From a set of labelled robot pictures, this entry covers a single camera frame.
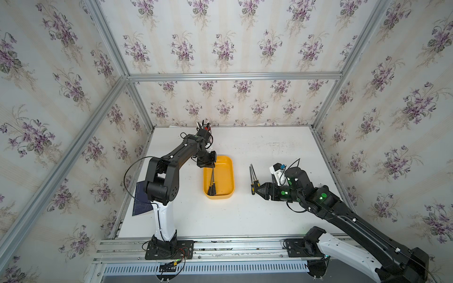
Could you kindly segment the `yellow-black file tool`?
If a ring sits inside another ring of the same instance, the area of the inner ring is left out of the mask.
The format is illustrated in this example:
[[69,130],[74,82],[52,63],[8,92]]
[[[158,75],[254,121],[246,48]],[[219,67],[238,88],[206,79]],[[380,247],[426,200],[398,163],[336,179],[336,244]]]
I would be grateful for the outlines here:
[[211,190],[210,190],[210,195],[214,196],[216,195],[216,187],[215,187],[215,170],[212,170],[212,176],[211,176]]
[[212,171],[211,171],[210,183],[209,183],[208,191],[207,191],[208,196],[212,195],[213,175],[214,175],[214,169],[212,169]]
[[255,194],[256,189],[260,186],[258,178],[256,176],[253,165],[250,165],[250,178],[251,178],[251,190],[252,194]]
[[254,168],[253,168],[253,165],[250,164],[249,166],[249,171],[250,171],[250,179],[251,179],[251,193],[252,195],[255,195],[256,194],[256,190],[255,190],[255,173],[254,173]]

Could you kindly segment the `yellow plastic storage tray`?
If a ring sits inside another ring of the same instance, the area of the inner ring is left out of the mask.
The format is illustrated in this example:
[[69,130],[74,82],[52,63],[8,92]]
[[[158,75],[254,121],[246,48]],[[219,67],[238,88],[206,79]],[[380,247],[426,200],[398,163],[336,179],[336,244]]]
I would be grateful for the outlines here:
[[208,196],[208,186],[212,168],[204,168],[203,171],[203,192],[212,200],[228,199],[235,191],[234,168],[232,159],[229,156],[217,156],[215,163],[215,187],[216,195]]

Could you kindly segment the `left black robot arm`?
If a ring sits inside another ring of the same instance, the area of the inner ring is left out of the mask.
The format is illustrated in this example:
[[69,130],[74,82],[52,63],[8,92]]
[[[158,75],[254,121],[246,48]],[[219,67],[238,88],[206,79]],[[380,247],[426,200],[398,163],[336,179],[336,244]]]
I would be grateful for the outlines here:
[[209,151],[213,144],[211,125],[198,126],[196,134],[187,134],[182,143],[163,157],[151,157],[145,180],[139,185],[153,206],[156,219],[154,238],[170,244],[176,238],[172,202],[179,192],[180,169],[190,159],[200,168],[215,167],[217,154]]

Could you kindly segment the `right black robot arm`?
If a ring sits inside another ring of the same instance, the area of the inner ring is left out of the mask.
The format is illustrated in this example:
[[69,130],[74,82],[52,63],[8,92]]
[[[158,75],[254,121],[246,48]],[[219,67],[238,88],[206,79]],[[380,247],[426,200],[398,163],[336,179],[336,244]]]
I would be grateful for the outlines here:
[[336,226],[357,246],[348,244],[325,229],[312,227],[303,238],[286,239],[283,247],[290,258],[308,258],[309,275],[322,278],[330,258],[367,275],[377,283],[424,283],[428,280],[429,255],[420,248],[408,248],[386,236],[359,217],[337,195],[323,185],[315,187],[299,167],[277,163],[270,168],[272,182],[260,184],[250,168],[251,192],[265,200],[297,203],[303,212]]

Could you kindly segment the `pens in cup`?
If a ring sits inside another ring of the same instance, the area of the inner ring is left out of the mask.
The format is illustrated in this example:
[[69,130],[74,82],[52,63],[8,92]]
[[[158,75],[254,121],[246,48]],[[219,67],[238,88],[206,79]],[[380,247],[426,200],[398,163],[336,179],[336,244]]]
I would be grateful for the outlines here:
[[211,131],[211,122],[210,121],[197,121],[197,130],[206,130],[206,131]]

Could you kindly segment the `dark blue notebook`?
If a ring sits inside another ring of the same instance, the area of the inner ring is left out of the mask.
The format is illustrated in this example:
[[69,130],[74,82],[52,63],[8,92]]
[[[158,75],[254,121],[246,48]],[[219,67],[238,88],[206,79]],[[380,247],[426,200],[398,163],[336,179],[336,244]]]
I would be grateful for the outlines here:
[[145,181],[137,182],[134,192],[132,216],[137,216],[153,210],[153,205],[145,192]]

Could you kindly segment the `aluminium mounting rail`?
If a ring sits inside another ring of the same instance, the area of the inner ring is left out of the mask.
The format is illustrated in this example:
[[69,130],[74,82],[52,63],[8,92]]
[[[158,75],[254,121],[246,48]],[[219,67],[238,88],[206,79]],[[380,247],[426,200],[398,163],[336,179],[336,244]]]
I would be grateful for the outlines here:
[[[284,240],[303,238],[303,235],[258,237],[178,237],[193,241],[189,262],[213,261],[272,261],[291,259],[284,249]],[[150,260],[145,258],[149,237],[116,238],[99,241],[94,249],[91,264],[131,264],[170,262],[172,258]]]

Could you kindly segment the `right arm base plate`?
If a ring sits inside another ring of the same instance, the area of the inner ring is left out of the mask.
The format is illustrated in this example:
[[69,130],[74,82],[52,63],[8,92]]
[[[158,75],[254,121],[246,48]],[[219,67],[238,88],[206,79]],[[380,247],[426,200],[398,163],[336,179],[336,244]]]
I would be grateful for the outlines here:
[[321,256],[316,244],[303,238],[285,239],[283,241],[283,247],[290,258]]

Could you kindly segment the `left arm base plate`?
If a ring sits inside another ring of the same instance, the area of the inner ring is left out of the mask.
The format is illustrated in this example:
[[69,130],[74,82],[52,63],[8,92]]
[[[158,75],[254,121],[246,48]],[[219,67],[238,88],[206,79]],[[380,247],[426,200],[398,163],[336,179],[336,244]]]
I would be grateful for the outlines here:
[[176,236],[165,242],[153,236],[146,244],[145,259],[192,259],[194,243],[189,240],[178,240]]

